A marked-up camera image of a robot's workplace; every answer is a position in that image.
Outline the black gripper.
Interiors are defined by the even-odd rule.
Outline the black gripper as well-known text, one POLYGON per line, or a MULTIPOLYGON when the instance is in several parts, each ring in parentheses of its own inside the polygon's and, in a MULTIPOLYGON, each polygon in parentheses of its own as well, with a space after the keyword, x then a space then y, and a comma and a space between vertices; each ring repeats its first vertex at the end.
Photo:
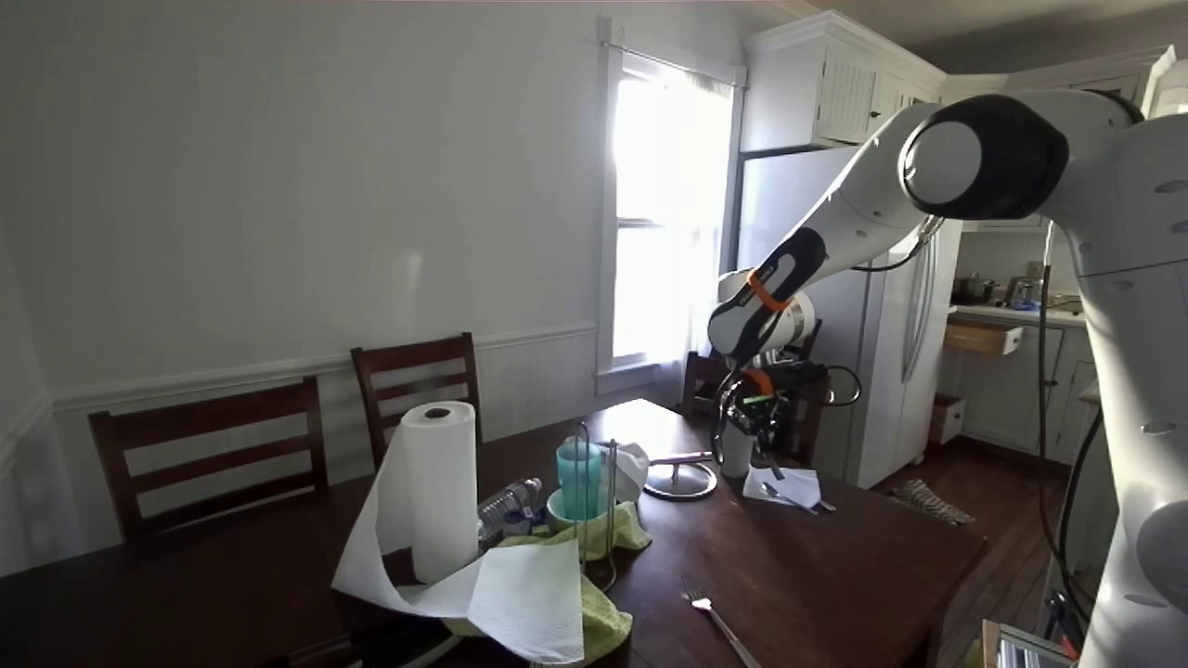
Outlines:
POLYGON ((810 459, 822 426, 826 367, 767 365, 730 369, 722 386, 722 415, 763 451, 810 459))

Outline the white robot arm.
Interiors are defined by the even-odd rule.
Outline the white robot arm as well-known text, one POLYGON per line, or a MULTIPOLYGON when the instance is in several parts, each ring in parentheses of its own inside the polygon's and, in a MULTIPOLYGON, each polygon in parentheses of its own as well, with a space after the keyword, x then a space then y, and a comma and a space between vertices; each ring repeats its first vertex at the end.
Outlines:
POLYGON ((1081 668, 1188 668, 1188 118, 1095 90, 910 105, 709 315, 748 365, 791 298, 920 217, 1043 217, 1071 249, 1118 518, 1081 668))

